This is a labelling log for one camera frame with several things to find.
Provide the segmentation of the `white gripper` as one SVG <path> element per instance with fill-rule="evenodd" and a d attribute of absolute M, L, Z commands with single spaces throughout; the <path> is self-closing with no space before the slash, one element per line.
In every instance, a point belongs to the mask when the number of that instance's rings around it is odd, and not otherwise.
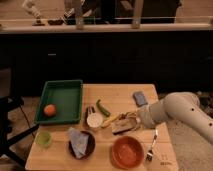
<path fill-rule="evenodd" d="M 155 123 L 153 119 L 151 118 L 150 111 L 149 111 L 149 106 L 145 105 L 139 108 L 136 111 L 136 114 L 141 120 L 141 124 L 146 127 L 147 129 L 154 129 L 155 128 Z"/>

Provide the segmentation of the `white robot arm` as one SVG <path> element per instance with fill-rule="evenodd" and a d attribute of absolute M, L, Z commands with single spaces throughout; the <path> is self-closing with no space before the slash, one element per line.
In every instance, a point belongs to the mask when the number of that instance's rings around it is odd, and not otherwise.
<path fill-rule="evenodd" d="M 172 119 L 179 120 L 213 145 L 213 118 L 200 108 L 199 98 L 194 93 L 169 93 L 153 104 L 142 106 L 137 115 L 147 129 Z"/>

